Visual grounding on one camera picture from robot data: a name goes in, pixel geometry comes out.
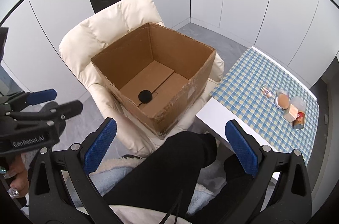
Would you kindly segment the left hand with decorated nails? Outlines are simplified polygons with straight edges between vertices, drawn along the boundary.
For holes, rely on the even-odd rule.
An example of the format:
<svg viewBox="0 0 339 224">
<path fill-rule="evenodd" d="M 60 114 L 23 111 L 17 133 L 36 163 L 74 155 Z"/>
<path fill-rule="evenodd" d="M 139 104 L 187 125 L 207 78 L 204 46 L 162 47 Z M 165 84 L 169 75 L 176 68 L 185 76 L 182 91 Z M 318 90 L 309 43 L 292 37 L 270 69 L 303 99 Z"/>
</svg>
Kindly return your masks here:
<svg viewBox="0 0 339 224">
<path fill-rule="evenodd" d="M 10 160 L 1 159 L 1 175 L 5 180 L 11 179 L 7 192 L 12 199 L 25 197 L 29 192 L 28 171 L 21 154 Z"/>
</svg>

